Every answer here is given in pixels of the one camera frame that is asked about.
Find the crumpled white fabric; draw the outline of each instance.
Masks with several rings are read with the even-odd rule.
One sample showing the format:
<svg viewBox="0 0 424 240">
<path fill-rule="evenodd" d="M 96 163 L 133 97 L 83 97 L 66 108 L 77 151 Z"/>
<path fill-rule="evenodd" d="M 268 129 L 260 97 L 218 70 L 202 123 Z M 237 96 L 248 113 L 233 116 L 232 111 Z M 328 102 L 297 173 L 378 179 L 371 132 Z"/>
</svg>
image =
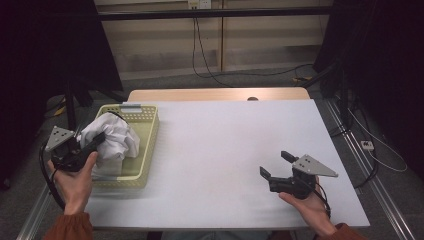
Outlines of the crumpled white fabric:
<svg viewBox="0 0 424 240">
<path fill-rule="evenodd" d="M 90 123 L 78 137 L 81 148 L 95 136 L 105 133 L 105 141 L 97 147 L 98 157 L 92 177 L 120 176 L 125 157 L 135 158 L 140 148 L 140 138 L 124 120 L 112 113 L 104 113 Z"/>
</svg>

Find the yellow plastic basket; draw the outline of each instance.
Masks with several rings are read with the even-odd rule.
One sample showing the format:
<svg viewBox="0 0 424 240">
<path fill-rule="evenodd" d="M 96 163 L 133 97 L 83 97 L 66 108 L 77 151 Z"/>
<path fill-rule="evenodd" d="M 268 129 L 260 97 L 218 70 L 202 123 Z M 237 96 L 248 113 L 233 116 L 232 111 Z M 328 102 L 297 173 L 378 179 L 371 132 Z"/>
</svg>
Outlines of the yellow plastic basket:
<svg viewBox="0 0 424 240">
<path fill-rule="evenodd" d="M 140 137 L 140 149 L 136 158 L 124 158 L 120 176 L 104 176 L 93 181 L 100 188 L 144 188 L 147 183 L 159 117 L 156 106 L 140 104 L 111 104 L 100 108 L 96 118 L 106 112 L 122 116 Z"/>
</svg>

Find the orange sleeve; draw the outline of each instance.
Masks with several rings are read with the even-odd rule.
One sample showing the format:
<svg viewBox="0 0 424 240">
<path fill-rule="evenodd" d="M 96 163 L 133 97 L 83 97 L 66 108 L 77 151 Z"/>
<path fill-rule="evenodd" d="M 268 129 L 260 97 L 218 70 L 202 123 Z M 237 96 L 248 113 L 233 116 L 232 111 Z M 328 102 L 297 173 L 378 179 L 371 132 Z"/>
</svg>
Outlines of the orange sleeve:
<svg viewBox="0 0 424 240">
<path fill-rule="evenodd" d="M 44 240 L 88 240 L 93 239 L 93 226 L 88 213 L 62 215 L 47 231 Z"/>
<path fill-rule="evenodd" d="M 337 232 L 329 237 L 318 237 L 317 240 L 363 240 L 367 239 L 344 223 L 336 225 Z"/>
</svg>

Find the wire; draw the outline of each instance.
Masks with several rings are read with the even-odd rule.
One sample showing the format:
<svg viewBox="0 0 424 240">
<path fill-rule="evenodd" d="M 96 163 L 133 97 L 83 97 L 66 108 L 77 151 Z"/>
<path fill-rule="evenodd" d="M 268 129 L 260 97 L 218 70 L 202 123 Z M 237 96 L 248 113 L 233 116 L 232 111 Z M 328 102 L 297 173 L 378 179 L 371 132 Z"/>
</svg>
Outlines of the wire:
<svg viewBox="0 0 424 240">
<path fill-rule="evenodd" d="M 285 70 L 285 71 L 282 71 L 282 72 L 276 72 L 276 73 L 262 73 L 262 74 L 261 73 L 219 73 L 219 74 L 212 74 L 211 71 L 210 71 L 210 69 L 209 69 L 208 63 L 206 61 L 205 52 L 203 50 L 202 39 L 200 37 L 199 22 L 198 22 L 197 18 L 193 18 L 193 21 L 194 21 L 195 26 L 194 26 L 194 43 L 193 43 L 193 54 L 192 54 L 192 66 L 193 66 L 194 73 L 198 77 L 201 77 L 201 78 L 213 78 L 215 81 L 217 81 L 215 79 L 215 77 L 219 77 L 219 76 L 235 76 L 235 75 L 241 75 L 241 76 L 261 76 L 261 77 L 268 77 L 268 76 L 276 76 L 276 75 L 281 75 L 281 74 L 289 73 L 289 72 L 292 72 L 292 71 L 296 71 L 299 68 L 306 67 L 306 66 L 312 66 L 313 65 L 312 63 L 301 64 L 301 65 L 296 66 L 296 67 L 294 67 L 292 69 Z M 207 76 L 200 75 L 196 71 L 195 64 L 194 64 L 194 53 L 195 53 L 195 50 L 196 50 L 196 28 L 197 28 L 197 32 L 198 32 L 198 39 L 199 39 L 200 48 L 201 48 L 201 51 L 202 51 L 203 60 L 204 60 L 204 62 L 206 64 L 206 69 L 208 70 L 208 73 L 209 73 L 209 75 L 207 75 Z"/>
<path fill-rule="evenodd" d="M 353 107 L 352 107 L 352 109 L 353 109 L 353 113 L 351 112 L 351 110 L 349 110 L 349 112 L 350 112 L 350 114 L 352 114 L 352 117 L 354 117 L 355 116 L 355 112 L 356 112 L 356 110 L 360 110 L 360 112 L 361 112 L 361 114 L 362 114 L 362 116 L 363 116 L 363 118 L 365 119 L 365 123 L 366 123 L 366 126 L 367 126 L 367 129 L 368 129 L 368 132 L 371 132 L 371 130 L 370 130 L 370 127 L 369 127 L 369 125 L 368 125 L 368 120 L 367 120 L 367 117 L 366 117 L 366 115 L 364 114 L 364 112 L 362 111 L 362 108 L 360 107 L 360 105 L 359 105 L 359 98 L 358 98 L 358 96 L 355 96 L 355 100 L 354 100 L 354 104 L 353 104 Z M 354 188 L 356 189 L 356 188 L 361 188 L 361 187 L 363 187 L 363 186 L 365 186 L 365 184 L 367 184 L 369 181 L 371 181 L 375 176 L 377 176 L 377 173 L 378 173 L 378 170 L 379 170 L 379 162 L 377 162 L 377 161 L 375 161 L 374 159 L 373 159 L 373 166 L 372 166 L 372 169 L 371 169 L 371 172 L 369 173 L 369 175 L 368 175 L 368 177 L 362 182 L 362 183 L 360 183 L 360 184 L 358 184 L 358 185 L 356 185 Z"/>
<path fill-rule="evenodd" d="M 404 169 L 396 169 L 396 168 L 390 167 L 390 166 L 388 166 L 387 164 L 385 164 L 385 163 L 381 162 L 380 160 L 378 160 L 376 157 L 374 157 L 374 156 L 371 154 L 370 150 L 368 150 L 368 153 L 370 154 L 370 156 L 371 156 L 371 157 L 372 157 L 375 161 L 379 162 L 381 165 L 383 165 L 383 166 L 385 166 L 386 168 L 389 168 L 389 169 L 391 169 L 391 170 L 393 170 L 393 171 L 396 171 L 396 172 L 405 172 L 405 171 L 408 169 L 408 165 L 406 165 L 406 163 L 405 163 L 405 168 L 404 168 Z"/>
<path fill-rule="evenodd" d="M 60 206 L 60 208 L 62 208 L 62 210 L 65 209 L 65 202 L 63 201 L 63 199 L 60 197 L 59 192 L 57 191 L 57 188 L 53 182 L 53 180 L 50 180 L 47 171 L 46 171 L 46 166 L 44 164 L 44 150 L 46 149 L 47 146 L 47 142 L 48 140 L 45 140 L 40 147 L 39 150 L 39 156 L 38 156 L 38 161 L 40 164 L 40 168 L 41 168 L 41 173 L 43 174 L 44 180 L 47 183 L 47 187 L 50 190 L 51 195 L 53 196 L 54 200 L 56 201 L 56 203 Z"/>
<path fill-rule="evenodd" d="M 348 111 L 350 112 L 350 114 L 353 116 L 353 118 L 355 119 L 355 121 L 359 124 L 359 126 L 361 126 L 371 137 L 373 137 L 375 140 L 379 141 L 381 144 L 383 144 L 384 146 L 386 146 L 388 149 L 390 149 L 392 152 L 394 152 L 404 163 L 405 163 L 405 169 L 404 170 L 397 170 L 400 172 L 404 172 L 406 171 L 406 169 L 408 168 L 408 165 L 406 164 L 405 160 L 403 159 L 403 157 L 397 153 L 395 150 L 393 150 L 389 145 L 385 144 L 383 141 L 381 141 L 379 138 L 377 138 L 376 136 L 374 136 L 372 133 L 370 133 L 360 122 L 359 120 L 355 117 L 355 115 L 350 111 L 350 109 L 348 109 Z M 377 158 L 375 158 L 374 156 L 372 156 L 375 160 L 377 160 L 379 163 L 381 163 L 381 161 L 379 161 Z"/>
<path fill-rule="evenodd" d="M 194 53 L 196 52 L 196 26 L 197 26 L 197 36 L 199 38 L 199 43 L 200 43 L 200 48 L 202 50 L 203 60 L 205 62 L 206 69 L 208 70 L 210 77 L 212 77 L 213 80 L 215 80 L 215 82 L 217 82 L 217 83 L 219 83 L 221 85 L 224 85 L 226 87 L 232 88 L 233 86 L 230 86 L 228 84 L 225 84 L 223 82 L 218 81 L 218 79 L 216 79 L 215 76 L 209 70 L 208 62 L 206 61 L 205 52 L 203 50 L 203 44 L 202 44 L 202 40 L 201 40 L 201 37 L 200 37 L 199 21 L 197 20 L 197 18 L 193 18 L 193 23 L 194 23 L 194 38 L 193 38 L 193 57 L 192 57 L 192 64 L 193 64 L 193 70 L 194 70 L 194 72 L 196 73 L 197 76 L 202 77 L 200 74 L 197 73 L 196 68 L 194 66 Z"/>
</svg>

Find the human hand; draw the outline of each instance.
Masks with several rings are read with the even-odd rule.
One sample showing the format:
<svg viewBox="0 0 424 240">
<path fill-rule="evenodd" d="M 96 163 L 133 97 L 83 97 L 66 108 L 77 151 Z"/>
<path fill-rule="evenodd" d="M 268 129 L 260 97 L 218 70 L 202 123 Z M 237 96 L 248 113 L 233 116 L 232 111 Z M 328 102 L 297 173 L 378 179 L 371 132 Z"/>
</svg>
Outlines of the human hand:
<svg viewBox="0 0 424 240">
<path fill-rule="evenodd" d="M 73 215 L 84 212 L 88 198 L 91 194 L 91 170 L 96 163 L 97 155 L 97 152 L 92 152 L 88 156 L 84 167 L 79 172 L 65 172 L 57 170 L 54 175 L 54 179 L 59 185 L 65 200 L 65 215 Z M 52 172 L 55 171 L 51 160 L 49 160 L 48 165 Z"/>
<path fill-rule="evenodd" d="M 321 193 L 318 185 L 315 190 Z M 297 199 L 285 192 L 279 193 L 278 196 L 295 207 L 302 215 L 303 220 L 305 220 L 318 236 L 331 236 L 337 231 L 327 215 L 324 203 L 315 193 L 312 192 L 306 199 Z"/>
</svg>

